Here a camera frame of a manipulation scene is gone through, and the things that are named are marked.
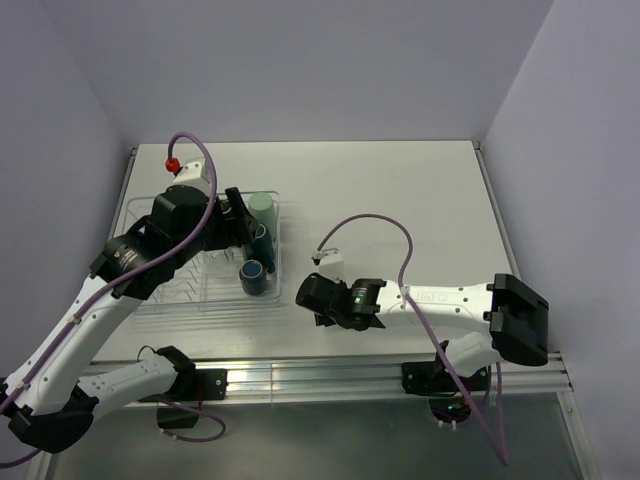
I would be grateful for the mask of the dark blue mug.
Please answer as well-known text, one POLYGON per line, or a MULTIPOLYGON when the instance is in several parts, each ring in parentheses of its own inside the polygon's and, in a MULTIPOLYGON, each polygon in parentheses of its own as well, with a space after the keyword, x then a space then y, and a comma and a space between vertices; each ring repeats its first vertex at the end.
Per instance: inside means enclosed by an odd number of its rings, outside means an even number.
POLYGON ((266 271, 257 260, 245 261, 239 269, 242 290, 250 296, 259 296, 267 289, 266 271))

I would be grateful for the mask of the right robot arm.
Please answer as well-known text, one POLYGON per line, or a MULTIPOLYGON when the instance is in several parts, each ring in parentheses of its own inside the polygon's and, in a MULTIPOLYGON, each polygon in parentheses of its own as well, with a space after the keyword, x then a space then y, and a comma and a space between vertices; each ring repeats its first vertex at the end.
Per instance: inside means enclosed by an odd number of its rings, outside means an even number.
POLYGON ((548 363, 549 303, 511 274, 462 287, 401 287, 379 278, 347 285, 312 273, 295 302, 314 314, 318 326, 361 332, 424 317, 431 328, 461 331, 461 337, 439 343, 446 357, 432 368, 435 383, 446 390, 500 361, 527 367, 548 363))

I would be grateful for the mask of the dark green mug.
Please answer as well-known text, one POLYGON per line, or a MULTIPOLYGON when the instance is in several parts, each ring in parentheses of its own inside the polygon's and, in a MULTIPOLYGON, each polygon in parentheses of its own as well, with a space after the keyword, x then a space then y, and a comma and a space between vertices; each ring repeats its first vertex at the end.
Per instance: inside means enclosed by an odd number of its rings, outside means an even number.
POLYGON ((260 223, 254 232, 251 248, 254 259, 264 267, 267 273, 273 274, 276 271, 273 240, 263 223, 260 223))

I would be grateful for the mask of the light green plastic cup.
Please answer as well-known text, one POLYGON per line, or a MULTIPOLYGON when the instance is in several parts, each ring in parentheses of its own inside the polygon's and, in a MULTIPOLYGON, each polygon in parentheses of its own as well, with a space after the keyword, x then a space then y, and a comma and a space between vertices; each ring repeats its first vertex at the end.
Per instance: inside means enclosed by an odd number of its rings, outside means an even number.
POLYGON ((262 223, 273 240, 277 239, 277 216, 272 196, 264 191, 255 192, 249 198, 250 214, 262 223))

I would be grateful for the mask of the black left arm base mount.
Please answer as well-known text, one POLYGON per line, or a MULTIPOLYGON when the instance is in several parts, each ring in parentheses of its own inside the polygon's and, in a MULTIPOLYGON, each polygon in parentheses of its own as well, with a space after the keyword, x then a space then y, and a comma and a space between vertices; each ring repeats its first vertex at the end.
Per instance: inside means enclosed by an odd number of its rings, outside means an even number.
MULTIPOLYGON (((174 403, 202 410, 206 401, 221 401, 226 397, 228 370, 223 368, 197 369, 195 379, 181 394, 169 394, 174 403)), ((175 407, 161 404, 156 410, 156 422, 159 428, 177 431, 192 429, 199 416, 175 407)))

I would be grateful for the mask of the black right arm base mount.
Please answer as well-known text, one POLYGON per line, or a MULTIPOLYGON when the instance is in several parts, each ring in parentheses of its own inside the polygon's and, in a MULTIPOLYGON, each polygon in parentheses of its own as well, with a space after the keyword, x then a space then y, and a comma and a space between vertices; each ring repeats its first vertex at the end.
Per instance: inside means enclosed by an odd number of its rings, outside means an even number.
MULTIPOLYGON (((449 397, 460 389, 440 360, 401 364, 401 386, 405 394, 422 397, 449 397)), ((491 368, 483 367, 470 377, 461 377, 469 392, 485 391, 491 380, 491 368)))

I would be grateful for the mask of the large clear glass cup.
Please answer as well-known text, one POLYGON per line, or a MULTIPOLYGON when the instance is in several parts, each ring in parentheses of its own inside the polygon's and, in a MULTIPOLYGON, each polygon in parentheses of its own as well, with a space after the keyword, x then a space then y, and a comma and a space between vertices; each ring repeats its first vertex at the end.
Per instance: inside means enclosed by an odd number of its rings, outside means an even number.
POLYGON ((232 248, 203 253, 205 273, 213 278, 227 279, 236 272, 235 254, 232 248))

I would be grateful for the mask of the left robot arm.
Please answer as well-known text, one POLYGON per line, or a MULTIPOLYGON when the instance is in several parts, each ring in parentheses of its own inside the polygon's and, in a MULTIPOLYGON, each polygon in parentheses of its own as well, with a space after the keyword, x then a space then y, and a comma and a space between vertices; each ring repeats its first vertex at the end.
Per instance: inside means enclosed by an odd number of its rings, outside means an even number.
POLYGON ((83 373, 119 325, 193 257, 247 245, 257 226, 235 187, 215 203, 188 186, 156 196, 149 214, 105 244, 63 319, 2 381, 1 412, 9 430, 26 445, 59 453, 131 402, 189 398, 198 382, 196 367, 174 346, 107 374, 83 373))

